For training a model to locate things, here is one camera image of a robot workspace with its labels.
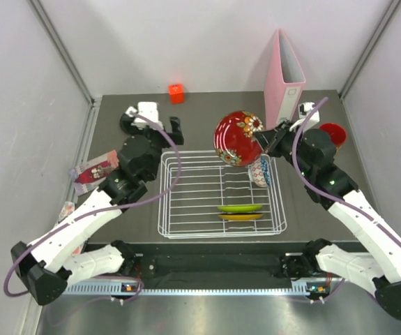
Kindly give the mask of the red floral plate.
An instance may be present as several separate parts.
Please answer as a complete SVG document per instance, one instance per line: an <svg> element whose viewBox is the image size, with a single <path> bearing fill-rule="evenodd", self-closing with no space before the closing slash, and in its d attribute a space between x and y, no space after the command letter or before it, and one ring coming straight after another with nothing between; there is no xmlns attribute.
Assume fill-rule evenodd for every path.
<svg viewBox="0 0 401 335"><path fill-rule="evenodd" d="M245 110L231 112L222 118L215 129L215 152L226 164L245 167L262 154L262 149L253 135L264 130L262 120L255 114Z"/></svg>

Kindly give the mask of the red cup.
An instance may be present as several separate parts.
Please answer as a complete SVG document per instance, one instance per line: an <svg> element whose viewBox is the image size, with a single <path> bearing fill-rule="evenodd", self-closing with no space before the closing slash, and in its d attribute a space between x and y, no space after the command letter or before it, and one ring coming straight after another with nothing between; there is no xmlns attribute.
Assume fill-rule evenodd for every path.
<svg viewBox="0 0 401 335"><path fill-rule="evenodd" d="M347 132L339 124L325 123L319 127L329 134L332 143L339 149L347 140Z"/></svg>

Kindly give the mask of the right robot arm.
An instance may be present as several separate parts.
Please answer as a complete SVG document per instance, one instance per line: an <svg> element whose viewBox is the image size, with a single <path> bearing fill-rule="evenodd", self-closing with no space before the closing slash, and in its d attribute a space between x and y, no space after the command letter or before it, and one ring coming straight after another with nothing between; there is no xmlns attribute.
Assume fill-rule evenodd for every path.
<svg viewBox="0 0 401 335"><path fill-rule="evenodd" d="M373 295L401 320L401 237L373 209L354 180L334 163L336 146L319 128L291 131L284 122L253 135L265 154L290 163L310 198L338 219L370 254L352 255L324 239L311 241L302 265L311 276L331 272Z"/></svg>

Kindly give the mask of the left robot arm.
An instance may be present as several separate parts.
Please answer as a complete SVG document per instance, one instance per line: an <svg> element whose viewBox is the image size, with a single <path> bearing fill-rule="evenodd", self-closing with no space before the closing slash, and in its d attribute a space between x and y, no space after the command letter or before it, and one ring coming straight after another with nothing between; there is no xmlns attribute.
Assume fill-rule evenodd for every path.
<svg viewBox="0 0 401 335"><path fill-rule="evenodd" d="M116 154L118 166L59 225L33 242L20 241L11 248L13 265L3 284L7 296L15 296L8 289L13 274L38 305L46 306L81 281L104 274L125 277L133 273L135 254L123 241L79 255L74 251L129 208L157 199L143 199L146 185L157 177L163 150L177 150L184 143L179 118L170 117L169 122L172 130L168 133L158 122L137 112L123 114L120 124L128 137Z"/></svg>

